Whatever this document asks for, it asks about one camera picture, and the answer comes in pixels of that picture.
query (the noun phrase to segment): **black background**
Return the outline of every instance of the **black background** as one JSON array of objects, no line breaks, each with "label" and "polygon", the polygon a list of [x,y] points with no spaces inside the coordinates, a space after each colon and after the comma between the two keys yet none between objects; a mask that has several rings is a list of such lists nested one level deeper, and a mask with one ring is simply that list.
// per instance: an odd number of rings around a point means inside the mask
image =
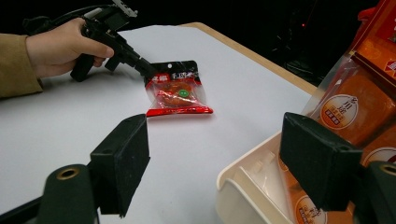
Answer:
[{"label": "black background", "polygon": [[[318,85],[346,51],[361,25],[358,13],[378,0],[124,0],[138,16],[122,30],[148,25],[199,21],[284,66],[304,63],[310,71],[296,75]],[[111,0],[11,0],[0,6],[0,33],[26,34],[23,19],[56,19],[84,7],[111,5]]]}]

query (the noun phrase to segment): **sleeve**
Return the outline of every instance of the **sleeve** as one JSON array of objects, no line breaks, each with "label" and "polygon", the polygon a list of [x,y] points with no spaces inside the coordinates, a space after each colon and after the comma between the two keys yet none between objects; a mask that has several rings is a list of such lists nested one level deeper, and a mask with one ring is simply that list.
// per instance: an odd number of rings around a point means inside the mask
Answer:
[{"label": "sleeve", "polygon": [[0,34],[0,98],[43,91],[30,65],[26,37]]}]

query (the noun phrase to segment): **plastic packaging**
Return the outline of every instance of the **plastic packaging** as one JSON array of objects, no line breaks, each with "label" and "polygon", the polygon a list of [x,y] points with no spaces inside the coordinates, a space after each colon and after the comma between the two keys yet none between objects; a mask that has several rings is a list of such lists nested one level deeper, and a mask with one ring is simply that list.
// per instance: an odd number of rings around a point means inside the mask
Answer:
[{"label": "plastic packaging", "polygon": [[147,117],[171,114],[211,114],[195,61],[153,63],[159,73],[145,78],[152,105]]}]

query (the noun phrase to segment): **hand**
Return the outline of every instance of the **hand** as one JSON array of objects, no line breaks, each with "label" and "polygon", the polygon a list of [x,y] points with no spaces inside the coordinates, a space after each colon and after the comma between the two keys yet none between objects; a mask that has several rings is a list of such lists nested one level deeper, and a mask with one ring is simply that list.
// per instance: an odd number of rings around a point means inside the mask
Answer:
[{"label": "hand", "polygon": [[28,36],[26,48],[37,78],[54,77],[71,71],[80,54],[94,56],[93,66],[100,67],[114,50],[81,34],[85,24],[76,18],[42,34]]}]

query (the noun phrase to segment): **black handheld device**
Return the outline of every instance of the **black handheld device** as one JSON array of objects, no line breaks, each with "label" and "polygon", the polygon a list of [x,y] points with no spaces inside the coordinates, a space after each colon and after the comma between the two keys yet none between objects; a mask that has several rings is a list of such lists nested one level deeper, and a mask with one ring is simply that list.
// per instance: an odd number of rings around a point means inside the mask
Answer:
[{"label": "black handheld device", "polygon": [[[55,20],[42,16],[25,19],[23,27],[29,35],[34,35],[54,29],[76,17],[81,17],[86,22],[81,28],[83,35],[114,49],[114,56],[106,62],[105,68],[114,71],[119,63],[127,63],[141,76],[153,77],[157,72],[155,67],[136,53],[127,41],[117,33],[121,27],[129,23],[130,18],[137,16],[137,11],[125,6],[121,0],[113,0],[113,2],[114,5],[81,8]],[[70,76],[78,82],[85,80],[93,66],[93,60],[92,55],[80,55]]]}]

